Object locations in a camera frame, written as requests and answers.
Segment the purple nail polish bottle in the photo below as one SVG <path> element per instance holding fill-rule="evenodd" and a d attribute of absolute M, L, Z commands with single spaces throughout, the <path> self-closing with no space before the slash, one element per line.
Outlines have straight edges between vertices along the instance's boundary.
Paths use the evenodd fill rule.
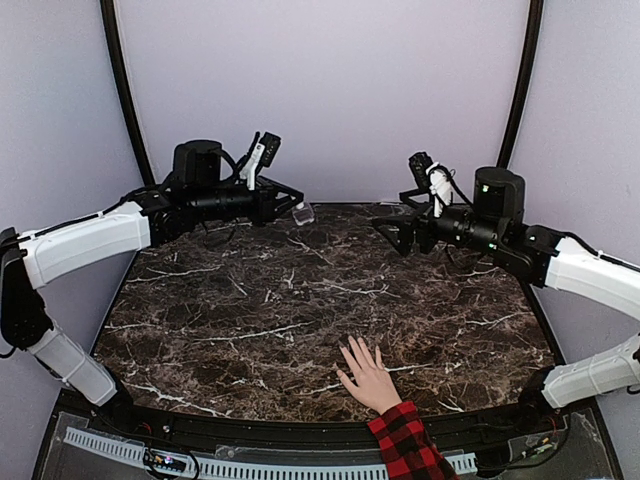
<path fill-rule="evenodd" d="M 301 202 L 292 210 L 292 217 L 298 226 L 312 224 L 315 221 L 314 209 L 310 203 Z"/>

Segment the red plaid sleeve forearm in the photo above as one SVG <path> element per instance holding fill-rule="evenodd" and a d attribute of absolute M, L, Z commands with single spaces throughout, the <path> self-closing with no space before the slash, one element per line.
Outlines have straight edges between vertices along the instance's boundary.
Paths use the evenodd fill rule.
<path fill-rule="evenodd" d="M 458 479 L 453 466 L 429 437 L 415 404 L 402 402 L 367 424 L 393 480 Z"/>

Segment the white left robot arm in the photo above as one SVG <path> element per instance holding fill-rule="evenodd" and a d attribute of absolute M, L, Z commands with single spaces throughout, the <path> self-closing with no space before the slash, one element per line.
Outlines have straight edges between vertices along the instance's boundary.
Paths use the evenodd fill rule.
<path fill-rule="evenodd" d="M 96 407 L 120 436 L 141 427 L 126 389 L 62 332 L 39 291 L 54 280 L 128 252 L 175 241 L 199 224 L 248 219 L 264 225 L 302 204 L 301 191 L 262 176 L 281 145 L 265 132 L 234 160 L 218 141 L 176 146 L 173 169 L 160 184 L 141 187 L 111 207 L 42 230 L 1 233 L 1 335 L 27 351 Z"/>

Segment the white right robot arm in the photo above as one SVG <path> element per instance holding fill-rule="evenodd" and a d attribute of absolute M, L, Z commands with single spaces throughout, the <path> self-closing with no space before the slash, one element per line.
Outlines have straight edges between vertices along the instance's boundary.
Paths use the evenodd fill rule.
<path fill-rule="evenodd" d="M 413 158 L 410 168 L 417 187 L 400 199 L 411 213 L 372 222 L 400 255 L 414 246 L 428 254 L 438 243 L 467 248 L 522 283 L 577 294 L 638 318 L 638 266 L 595 250 L 574 233 L 525 224 L 523 177 L 481 167 L 473 196 L 454 202 L 461 191 L 446 167 Z M 530 434 L 553 410 L 638 382 L 639 338 L 632 336 L 586 359 L 536 372 L 511 410 L 510 424 Z"/>

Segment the person's bare hand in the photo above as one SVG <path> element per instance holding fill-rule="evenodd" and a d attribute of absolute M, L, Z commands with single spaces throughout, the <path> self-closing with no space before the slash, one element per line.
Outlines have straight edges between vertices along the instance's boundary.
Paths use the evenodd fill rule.
<path fill-rule="evenodd" d="M 379 415 L 402 403 L 378 347 L 372 355 L 362 337 L 349 336 L 348 345 L 339 350 L 349 372 L 337 368 L 336 375 L 355 400 Z"/>

